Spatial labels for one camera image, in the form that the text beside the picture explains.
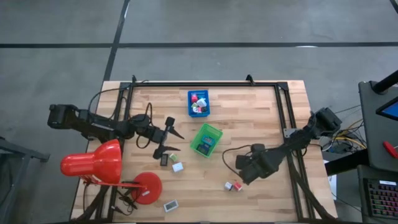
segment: computer monitor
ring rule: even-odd
[[[398,121],[398,97],[377,109],[376,114]]]

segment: blue bin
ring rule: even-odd
[[[192,94],[196,94],[198,96],[198,100],[200,98],[205,98],[206,104],[207,104],[207,111],[204,113],[195,113],[192,110],[192,101],[191,101],[191,96]],[[210,102],[209,102],[209,92],[207,90],[191,90],[188,91],[188,114],[192,118],[203,118],[207,117],[210,114]]]

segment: red object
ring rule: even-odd
[[[196,94],[191,95],[191,102],[196,103],[198,101],[198,96]]]
[[[135,182],[144,184],[146,189],[139,189],[131,192],[131,197],[141,205],[148,205],[156,202],[162,193],[162,181],[153,172],[143,172],[135,179]]]
[[[387,149],[387,152],[394,158],[398,159],[398,152],[389,142],[384,141],[383,146]]]
[[[146,188],[141,184],[119,183],[122,155],[117,139],[100,145],[95,152],[70,154],[64,157],[61,161],[61,172],[67,176],[80,176],[85,182],[93,184]]]
[[[242,185],[240,185],[238,182],[235,182],[234,188],[235,188],[235,190],[240,191],[240,190],[242,190]]]

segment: red lamp shade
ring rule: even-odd
[[[118,184],[122,172],[122,156],[117,139],[110,140],[95,152],[70,154],[61,162],[61,172],[67,176],[95,175],[103,182]]]

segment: red desk lamp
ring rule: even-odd
[[[140,188],[139,195],[134,194],[134,191],[131,195],[137,203],[145,205],[155,202],[162,192],[162,182],[152,172],[143,172],[134,179],[140,184],[120,183],[122,156],[117,139],[100,145],[95,152],[64,157],[61,172],[67,176],[79,176],[89,184]]]

